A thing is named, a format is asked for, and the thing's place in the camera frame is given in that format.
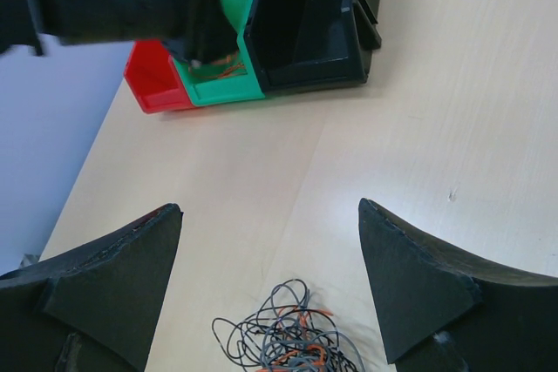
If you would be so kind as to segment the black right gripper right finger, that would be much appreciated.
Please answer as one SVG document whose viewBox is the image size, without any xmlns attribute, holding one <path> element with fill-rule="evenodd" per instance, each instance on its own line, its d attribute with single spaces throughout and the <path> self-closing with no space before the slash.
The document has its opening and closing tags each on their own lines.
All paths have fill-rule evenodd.
<svg viewBox="0 0 558 372">
<path fill-rule="evenodd" d="M 555 371 L 557 279 L 471 254 L 373 200 L 358 228 L 386 360 L 398 371 Z"/>
</svg>

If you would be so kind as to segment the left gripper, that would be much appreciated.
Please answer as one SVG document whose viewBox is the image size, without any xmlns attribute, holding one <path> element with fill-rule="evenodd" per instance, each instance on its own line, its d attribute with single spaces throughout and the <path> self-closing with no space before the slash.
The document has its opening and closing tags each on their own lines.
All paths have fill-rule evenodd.
<svg viewBox="0 0 558 372">
<path fill-rule="evenodd" d="M 19 45 L 44 55 L 41 37 L 63 45 L 163 40 L 187 64 L 212 64 L 237 51 L 221 0 L 1 0 L 1 51 Z"/>
</svg>

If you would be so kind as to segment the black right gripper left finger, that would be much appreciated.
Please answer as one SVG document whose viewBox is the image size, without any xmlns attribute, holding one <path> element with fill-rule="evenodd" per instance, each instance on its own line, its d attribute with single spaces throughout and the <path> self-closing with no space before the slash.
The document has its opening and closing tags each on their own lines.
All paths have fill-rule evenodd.
<svg viewBox="0 0 558 372">
<path fill-rule="evenodd" d="M 3 371 L 143 371 L 183 213 L 165 204 L 1 277 Z"/>
</svg>

